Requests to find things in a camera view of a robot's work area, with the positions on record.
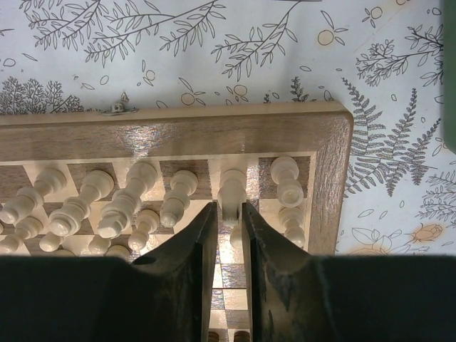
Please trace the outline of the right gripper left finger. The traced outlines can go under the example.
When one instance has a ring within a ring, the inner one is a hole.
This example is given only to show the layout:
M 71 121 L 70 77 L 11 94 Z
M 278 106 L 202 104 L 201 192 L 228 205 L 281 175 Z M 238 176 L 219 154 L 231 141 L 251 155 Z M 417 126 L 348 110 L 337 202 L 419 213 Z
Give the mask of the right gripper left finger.
M 3 341 L 206 341 L 217 206 L 133 262 L 3 256 Z

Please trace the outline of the wooden chess board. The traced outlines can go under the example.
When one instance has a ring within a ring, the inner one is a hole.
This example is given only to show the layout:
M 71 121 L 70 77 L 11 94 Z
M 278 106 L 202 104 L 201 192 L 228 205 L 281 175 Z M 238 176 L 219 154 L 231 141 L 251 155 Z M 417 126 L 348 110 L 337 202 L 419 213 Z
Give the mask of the wooden chess board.
M 314 152 L 316 176 L 309 248 L 333 254 L 353 126 L 336 103 L 141 110 L 1 117 L 1 160 L 63 160 Z

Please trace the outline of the white chess knight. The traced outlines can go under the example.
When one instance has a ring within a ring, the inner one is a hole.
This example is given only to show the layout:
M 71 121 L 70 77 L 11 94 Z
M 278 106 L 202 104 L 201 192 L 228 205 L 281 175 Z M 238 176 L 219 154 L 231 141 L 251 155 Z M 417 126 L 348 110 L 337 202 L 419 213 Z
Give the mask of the white chess knight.
M 217 201 L 225 225 L 234 227 L 239 224 L 242 204 L 247 200 L 246 186 L 247 176 L 242 171 L 230 169 L 222 174 Z

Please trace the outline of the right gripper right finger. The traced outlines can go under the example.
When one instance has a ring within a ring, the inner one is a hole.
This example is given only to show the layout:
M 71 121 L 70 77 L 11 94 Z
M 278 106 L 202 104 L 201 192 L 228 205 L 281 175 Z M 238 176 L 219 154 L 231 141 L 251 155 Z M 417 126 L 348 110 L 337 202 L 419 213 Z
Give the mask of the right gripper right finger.
M 452 256 L 324 256 L 242 206 L 253 341 L 453 341 Z

